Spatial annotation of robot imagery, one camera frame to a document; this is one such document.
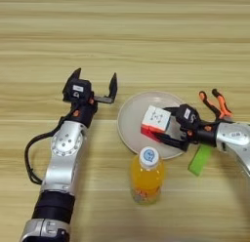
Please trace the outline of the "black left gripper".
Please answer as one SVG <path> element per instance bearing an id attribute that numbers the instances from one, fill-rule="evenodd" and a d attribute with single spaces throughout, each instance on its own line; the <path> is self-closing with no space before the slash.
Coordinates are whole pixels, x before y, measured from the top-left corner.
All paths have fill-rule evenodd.
<path id="1" fill-rule="evenodd" d="M 70 75 L 69 79 L 79 79 L 81 68 L 75 69 Z M 117 94 L 117 75 L 113 74 L 109 82 L 109 94 L 107 96 L 94 96 L 88 100 L 83 101 L 82 99 L 74 99 L 65 97 L 65 102 L 70 102 L 71 107 L 69 113 L 65 119 L 68 121 L 74 121 L 83 124 L 86 128 L 89 128 L 93 120 L 94 115 L 98 110 L 98 102 L 112 104 L 115 101 Z"/>

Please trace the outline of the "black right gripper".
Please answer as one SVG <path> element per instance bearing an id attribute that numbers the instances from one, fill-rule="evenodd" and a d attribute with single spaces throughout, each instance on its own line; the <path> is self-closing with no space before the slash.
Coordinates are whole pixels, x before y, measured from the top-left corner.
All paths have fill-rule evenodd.
<path id="1" fill-rule="evenodd" d="M 164 107 L 164 110 L 170 112 L 172 115 L 175 115 L 178 109 L 178 106 Z M 163 133 L 153 132 L 152 134 L 164 144 L 180 149 L 181 151 L 187 151 L 190 143 L 202 143 L 215 147 L 218 127 L 218 122 L 201 121 L 194 128 L 188 129 L 187 138 L 181 140 L 173 139 Z"/>

